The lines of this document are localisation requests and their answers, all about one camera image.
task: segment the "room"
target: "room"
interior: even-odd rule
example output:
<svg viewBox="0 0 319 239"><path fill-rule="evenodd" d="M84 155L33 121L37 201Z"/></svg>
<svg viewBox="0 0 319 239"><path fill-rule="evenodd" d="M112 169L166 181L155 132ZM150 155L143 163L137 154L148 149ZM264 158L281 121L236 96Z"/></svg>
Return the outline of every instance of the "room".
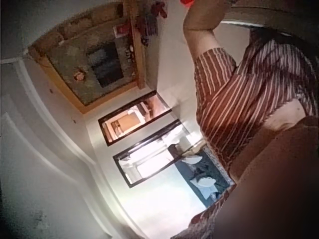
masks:
<svg viewBox="0 0 319 239"><path fill-rule="evenodd" d="M1 194L13 234L168 239L234 184L196 121L188 9L180 0L31 0L2 14ZM231 13L214 32L239 64L250 29Z"/></svg>

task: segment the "brown fabric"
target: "brown fabric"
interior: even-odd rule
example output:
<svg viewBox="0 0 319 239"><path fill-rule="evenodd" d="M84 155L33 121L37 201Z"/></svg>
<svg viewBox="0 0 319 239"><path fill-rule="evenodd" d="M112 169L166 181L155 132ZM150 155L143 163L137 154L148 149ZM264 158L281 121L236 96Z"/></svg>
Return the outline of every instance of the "brown fabric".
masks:
<svg viewBox="0 0 319 239"><path fill-rule="evenodd" d="M298 99L308 116L318 116L319 59L306 57L291 37L254 34L251 40L238 67L222 48L195 63L197 121L226 171L285 103Z"/></svg>

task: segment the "window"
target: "window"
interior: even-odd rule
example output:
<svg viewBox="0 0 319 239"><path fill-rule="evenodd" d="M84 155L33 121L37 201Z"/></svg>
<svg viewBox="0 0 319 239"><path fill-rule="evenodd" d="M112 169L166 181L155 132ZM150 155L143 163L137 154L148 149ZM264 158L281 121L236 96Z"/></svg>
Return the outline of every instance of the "window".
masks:
<svg viewBox="0 0 319 239"><path fill-rule="evenodd" d="M170 154L168 147L180 143L182 138L187 140L187 136L187 130L176 120L115 155L113 158L128 186L134 187L172 165L176 158Z"/></svg>
<svg viewBox="0 0 319 239"><path fill-rule="evenodd" d="M171 109L153 91L99 119L108 146L157 120Z"/></svg>

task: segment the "person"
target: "person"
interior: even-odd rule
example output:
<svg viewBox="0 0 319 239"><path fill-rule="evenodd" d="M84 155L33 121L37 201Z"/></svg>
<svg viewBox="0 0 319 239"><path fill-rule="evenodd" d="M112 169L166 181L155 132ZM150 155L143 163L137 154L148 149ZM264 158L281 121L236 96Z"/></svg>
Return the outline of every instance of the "person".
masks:
<svg viewBox="0 0 319 239"><path fill-rule="evenodd" d="M313 238L318 54L294 37L257 29L236 66L213 33L234 2L196 0L183 29L195 64L198 124L235 185L173 238Z"/></svg>

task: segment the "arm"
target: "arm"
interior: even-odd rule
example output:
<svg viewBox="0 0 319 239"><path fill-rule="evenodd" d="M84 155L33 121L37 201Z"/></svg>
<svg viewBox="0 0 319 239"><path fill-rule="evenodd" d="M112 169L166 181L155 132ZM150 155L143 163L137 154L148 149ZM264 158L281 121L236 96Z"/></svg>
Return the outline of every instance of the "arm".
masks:
<svg viewBox="0 0 319 239"><path fill-rule="evenodd" d="M205 51L220 47L212 32L222 21L233 0L195 0L184 20L184 35L195 61Z"/></svg>

